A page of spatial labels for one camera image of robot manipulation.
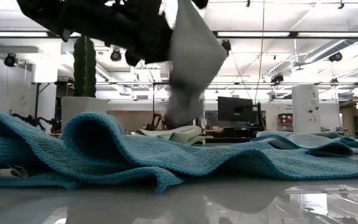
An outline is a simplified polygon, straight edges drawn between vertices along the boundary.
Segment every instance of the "computer monitor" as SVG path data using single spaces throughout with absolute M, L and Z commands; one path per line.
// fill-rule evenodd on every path
M 257 123 L 252 100 L 219 96 L 218 120 Z

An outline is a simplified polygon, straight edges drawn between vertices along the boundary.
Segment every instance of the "white pillar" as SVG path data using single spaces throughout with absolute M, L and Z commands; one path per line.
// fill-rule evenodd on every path
M 321 132 L 317 85 L 292 88 L 293 126 L 297 133 Z

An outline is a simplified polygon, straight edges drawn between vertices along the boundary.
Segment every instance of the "white cloth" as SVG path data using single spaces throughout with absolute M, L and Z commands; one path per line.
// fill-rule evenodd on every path
M 183 126 L 169 131 L 148 131 L 138 129 L 136 133 L 150 137 L 163 138 L 187 145 L 205 145 L 205 139 L 200 136 L 201 128 L 198 126 Z

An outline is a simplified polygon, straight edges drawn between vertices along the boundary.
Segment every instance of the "gray fabric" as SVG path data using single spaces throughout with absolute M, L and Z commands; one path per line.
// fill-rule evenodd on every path
M 186 125 L 203 112 L 202 92 L 226 59 L 224 49 L 189 0 L 178 1 L 170 59 L 171 95 L 166 123 Z

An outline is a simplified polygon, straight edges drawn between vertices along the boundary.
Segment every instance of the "blue towel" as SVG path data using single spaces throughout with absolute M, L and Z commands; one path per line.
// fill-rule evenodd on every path
M 219 169 L 287 180 L 358 177 L 358 165 L 318 158 L 307 149 L 277 150 L 256 141 L 230 146 L 193 147 L 148 136 L 126 136 L 110 115 L 82 113 L 60 139 L 0 113 L 0 168 L 22 166 L 29 177 L 0 180 L 0 187 L 120 184 L 157 180 L 164 192 L 188 177 Z
M 262 131 L 254 141 L 268 142 L 277 149 L 311 151 L 314 156 L 348 157 L 358 154 L 358 139 L 344 137 L 335 132 L 291 133 L 286 131 Z

